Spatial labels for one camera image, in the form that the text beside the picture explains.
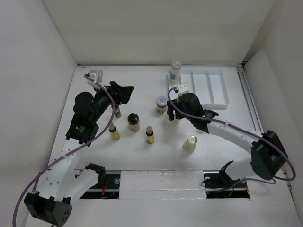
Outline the small dark pepper bottle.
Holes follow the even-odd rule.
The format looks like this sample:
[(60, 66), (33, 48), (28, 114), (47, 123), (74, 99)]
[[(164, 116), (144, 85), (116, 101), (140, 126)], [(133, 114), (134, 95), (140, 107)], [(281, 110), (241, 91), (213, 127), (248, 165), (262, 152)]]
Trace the small dark pepper bottle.
[(119, 105), (115, 105), (115, 113), (114, 114), (115, 114), (115, 117), (117, 119), (121, 118), (122, 114), (121, 114)]

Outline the tall silver-lid sesame jar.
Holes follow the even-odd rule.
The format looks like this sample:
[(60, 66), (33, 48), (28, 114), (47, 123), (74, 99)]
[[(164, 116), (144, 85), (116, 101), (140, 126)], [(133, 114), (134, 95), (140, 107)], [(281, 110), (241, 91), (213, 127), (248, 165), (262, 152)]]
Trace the tall silver-lid sesame jar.
[(178, 83), (180, 81), (182, 63), (180, 61), (173, 61), (169, 71), (169, 79), (171, 83)]

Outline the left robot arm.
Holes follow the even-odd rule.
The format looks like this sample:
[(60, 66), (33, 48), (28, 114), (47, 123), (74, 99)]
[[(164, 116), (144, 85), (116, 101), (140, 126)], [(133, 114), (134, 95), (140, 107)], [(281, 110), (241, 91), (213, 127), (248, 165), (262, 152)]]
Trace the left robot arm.
[(100, 136), (97, 121), (108, 107), (127, 104), (134, 90), (111, 81), (108, 86), (93, 82), (95, 94), (81, 92), (75, 97), (74, 116), (65, 135), (61, 155), (49, 168), (46, 181), (35, 193), (27, 193), (24, 204), (32, 217), (62, 227), (71, 215), (72, 205), (90, 187), (105, 183), (105, 168), (90, 163), (77, 178), (74, 169), (91, 143)]

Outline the black-cap round spice jar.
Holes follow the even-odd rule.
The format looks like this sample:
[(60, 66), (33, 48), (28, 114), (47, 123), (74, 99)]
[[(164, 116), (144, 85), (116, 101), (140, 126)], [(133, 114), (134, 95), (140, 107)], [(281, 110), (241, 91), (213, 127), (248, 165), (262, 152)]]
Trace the black-cap round spice jar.
[(127, 117), (128, 129), (132, 132), (138, 132), (140, 130), (140, 118), (136, 113), (131, 113)]

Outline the yellow-cap spice bottle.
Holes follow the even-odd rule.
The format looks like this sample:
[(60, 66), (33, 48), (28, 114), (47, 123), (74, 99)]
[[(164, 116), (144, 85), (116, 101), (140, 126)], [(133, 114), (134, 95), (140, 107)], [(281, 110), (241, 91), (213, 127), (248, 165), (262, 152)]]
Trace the yellow-cap spice bottle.
[(183, 150), (187, 153), (193, 153), (196, 149), (197, 137), (195, 135), (190, 135), (183, 144)]

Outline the clear glass jar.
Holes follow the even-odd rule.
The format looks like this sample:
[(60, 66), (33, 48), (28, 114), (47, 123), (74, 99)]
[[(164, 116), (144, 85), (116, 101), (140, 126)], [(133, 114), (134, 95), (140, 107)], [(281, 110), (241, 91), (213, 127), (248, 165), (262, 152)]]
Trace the clear glass jar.
[(173, 120), (170, 120), (169, 119), (169, 116), (165, 113), (164, 115), (164, 122), (168, 125), (168, 126), (176, 126), (180, 123), (180, 119), (173, 119)]

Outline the yellow-label cork bottle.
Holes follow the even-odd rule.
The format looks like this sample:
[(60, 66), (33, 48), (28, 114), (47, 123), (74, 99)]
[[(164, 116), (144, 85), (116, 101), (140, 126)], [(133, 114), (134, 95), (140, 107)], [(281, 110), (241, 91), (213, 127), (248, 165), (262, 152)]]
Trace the yellow-label cork bottle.
[(146, 139), (145, 141), (148, 144), (153, 144), (154, 143), (154, 131), (153, 128), (151, 126), (147, 126), (146, 128)]
[(119, 140), (120, 139), (120, 134), (119, 134), (118, 130), (116, 129), (115, 125), (112, 122), (110, 123), (110, 125), (108, 127), (108, 130), (109, 130), (111, 138), (113, 140)]

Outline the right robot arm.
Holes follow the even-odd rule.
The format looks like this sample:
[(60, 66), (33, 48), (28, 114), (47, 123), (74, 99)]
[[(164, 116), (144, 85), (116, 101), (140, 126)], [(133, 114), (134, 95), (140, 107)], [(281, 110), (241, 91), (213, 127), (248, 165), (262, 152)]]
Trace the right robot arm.
[(184, 93), (177, 99), (168, 99), (167, 116), (170, 121), (189, 120), (198, 130), (221, 137), (250, 154), (250, 158), (240, 162), (227, 162), (216, 174), (206, 177), (206, 188), (228, 189), (246, 180), (253, 180), (257, 175), (258, 182), (276, 184), (276, 174), (288, 161), (288, 155), (278, 135), (268, 130), (256, 133), (243, 130), (227, 121), (218, 119), (219, 114), (202, 107), (198, 97), (193, 93)]

